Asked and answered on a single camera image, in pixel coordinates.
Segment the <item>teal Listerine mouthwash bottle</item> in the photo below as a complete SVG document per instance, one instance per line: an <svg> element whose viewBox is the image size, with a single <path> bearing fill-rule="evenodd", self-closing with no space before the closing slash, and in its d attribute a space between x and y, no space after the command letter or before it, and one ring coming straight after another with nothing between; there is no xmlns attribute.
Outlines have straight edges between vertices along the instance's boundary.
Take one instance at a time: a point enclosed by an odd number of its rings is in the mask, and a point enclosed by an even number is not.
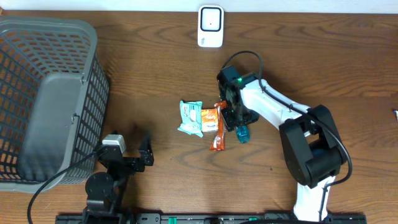
<svg viewBox="0 0 398 224"><path fill-rule="evenodd" d="M241 144L247 143L250 141L250 133L247 126L239 126L236 128L236 136L238 141Z"/></svg>

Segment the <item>small orange snack packet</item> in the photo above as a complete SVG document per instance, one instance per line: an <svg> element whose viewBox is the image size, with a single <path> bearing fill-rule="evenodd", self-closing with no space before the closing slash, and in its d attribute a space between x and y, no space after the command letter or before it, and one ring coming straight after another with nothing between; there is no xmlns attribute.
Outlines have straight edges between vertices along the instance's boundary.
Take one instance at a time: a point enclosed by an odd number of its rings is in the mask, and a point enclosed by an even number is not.
<svg viewBox="0 0 398 224"><path fill-rule="evenodd" d="M201 130L205 133L218 130L218 112L217 109L204 109L201 111Z"/></svg>

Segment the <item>orange snack bar wrapper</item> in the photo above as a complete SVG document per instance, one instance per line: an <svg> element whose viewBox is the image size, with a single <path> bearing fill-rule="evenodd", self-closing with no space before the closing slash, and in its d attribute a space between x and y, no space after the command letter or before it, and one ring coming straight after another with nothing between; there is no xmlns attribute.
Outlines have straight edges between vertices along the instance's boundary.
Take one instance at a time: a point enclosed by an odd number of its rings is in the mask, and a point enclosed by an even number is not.
<svg viewBox="0 0 398 224"><path fill-rule="evenodd" d="M225 150L225 126L224 126L224 121L223 121L223 116L221 114L221 110L225 109L227 107L227 102L221 101L215 104L215 108L217 109L217 115L218 115L218 130L217 130L217 135L215 136L211 146L210 150L211 151L224 151Z"/></svg>

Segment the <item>mint green wipes pack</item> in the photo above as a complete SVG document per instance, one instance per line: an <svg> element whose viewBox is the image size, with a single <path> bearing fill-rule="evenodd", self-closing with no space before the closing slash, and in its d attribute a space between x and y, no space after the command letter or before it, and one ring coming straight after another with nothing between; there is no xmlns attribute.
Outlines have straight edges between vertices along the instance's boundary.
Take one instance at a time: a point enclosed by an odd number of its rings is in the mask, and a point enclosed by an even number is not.
<svg viewBox="0 0 398 224"><path fill-rule="evenodd" d="M203 137L201 130L201 109L203 103L201 101L184 102L180 101L180 115L182 119L181 125L177 128L179 131L189 135L197 135Z"/></svg>

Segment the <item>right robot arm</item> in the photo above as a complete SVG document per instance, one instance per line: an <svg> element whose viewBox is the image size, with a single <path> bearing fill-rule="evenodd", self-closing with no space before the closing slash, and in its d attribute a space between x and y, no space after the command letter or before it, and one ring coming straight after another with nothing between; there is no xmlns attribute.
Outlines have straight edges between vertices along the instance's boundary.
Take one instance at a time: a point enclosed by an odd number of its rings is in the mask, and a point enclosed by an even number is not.
<svg viewBox="0 0 398 224"><path fill-rule="evenodd" d="M280 134L286 166L297 181L294 215L298 220L321 222L331 186L343 164L351 165L328 108L311 108L274 90L257 73L240 75L234 66L217 76L220 98L227 103L221 115L228 131L255 123L260 117Z"/></svg>

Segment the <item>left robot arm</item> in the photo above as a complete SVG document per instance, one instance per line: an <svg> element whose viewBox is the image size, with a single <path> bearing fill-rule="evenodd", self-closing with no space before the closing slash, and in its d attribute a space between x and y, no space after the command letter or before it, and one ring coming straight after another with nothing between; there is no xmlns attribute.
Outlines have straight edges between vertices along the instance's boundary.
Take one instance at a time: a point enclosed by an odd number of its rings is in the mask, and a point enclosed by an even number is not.
<svg viewBox="0 0 398 224"><path fill-rule="evenodd" d="M134 215L121 207L128 180L154 164L151 136L145 136L138 148L139 157L123 156L126 143L122 135L109 134L95 147L96 160L105 172L91 175L85 184L87 193L83 223L134 223Z"/></svg>

